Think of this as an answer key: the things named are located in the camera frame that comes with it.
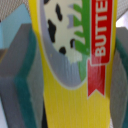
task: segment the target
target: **gray object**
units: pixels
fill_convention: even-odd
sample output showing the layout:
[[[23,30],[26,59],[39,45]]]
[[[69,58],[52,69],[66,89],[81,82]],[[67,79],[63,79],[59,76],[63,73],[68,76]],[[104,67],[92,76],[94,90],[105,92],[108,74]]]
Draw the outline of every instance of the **gray object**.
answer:
[[[9,128],[41,128],[43,75],[31,24],[22,25],[0,64],[0,98]]]
[[[122,128],[128,100],[128,83],[118,51],[115,53],[112,76],[110,100],[111,116],[114,128]]]

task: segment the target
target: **white surface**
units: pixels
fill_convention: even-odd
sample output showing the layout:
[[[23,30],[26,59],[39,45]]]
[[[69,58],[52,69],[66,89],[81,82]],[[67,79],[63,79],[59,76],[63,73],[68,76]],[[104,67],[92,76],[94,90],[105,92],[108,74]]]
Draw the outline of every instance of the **white surface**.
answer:
[[[8,128],[1,99],[0,99],[0,128]]]
[[[116,27],[126,27],[128,29],[128,11],[116,22]]]

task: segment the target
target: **black and white cow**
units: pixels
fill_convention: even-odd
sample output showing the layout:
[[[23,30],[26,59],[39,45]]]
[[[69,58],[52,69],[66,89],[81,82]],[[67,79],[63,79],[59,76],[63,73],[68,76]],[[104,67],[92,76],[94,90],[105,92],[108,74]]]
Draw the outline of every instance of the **black and white cow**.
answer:
[[[44,0],[47,27],[51,42],[57,52],[68,58],[70,64],[82,60],[81,53],[74,48],[75,40],[79,40],[85,44],[84,38],[80,38],[74,34],[76,31],[83,31],[82,26],[73,27],[73,15],[81,20],[81,14],[73,9],[74,3],[82,6],[81,0]]]

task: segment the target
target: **red banner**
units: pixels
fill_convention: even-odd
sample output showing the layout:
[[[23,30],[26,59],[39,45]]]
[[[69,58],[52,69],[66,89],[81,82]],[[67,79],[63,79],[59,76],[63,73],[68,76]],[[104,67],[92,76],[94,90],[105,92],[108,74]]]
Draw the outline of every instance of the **red banner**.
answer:
[[[91,58],[88,61],[88,97],[105,95],[105,68],[110,61],[113,0],[91,1]]]
[[[91,66],[88,60],[88,97],[95,90],[105,94],[105,66]]]
[[[113,0],[92,0],[92,65],[110,60]]]

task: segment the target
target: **yellow packaging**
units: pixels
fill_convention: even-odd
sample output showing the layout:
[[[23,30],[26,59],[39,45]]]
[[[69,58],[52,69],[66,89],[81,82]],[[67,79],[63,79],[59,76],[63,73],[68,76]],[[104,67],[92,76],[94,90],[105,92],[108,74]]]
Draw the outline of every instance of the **yellow packaging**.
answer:
[[[49,128],[109,128],[117,0],[29,0]]]

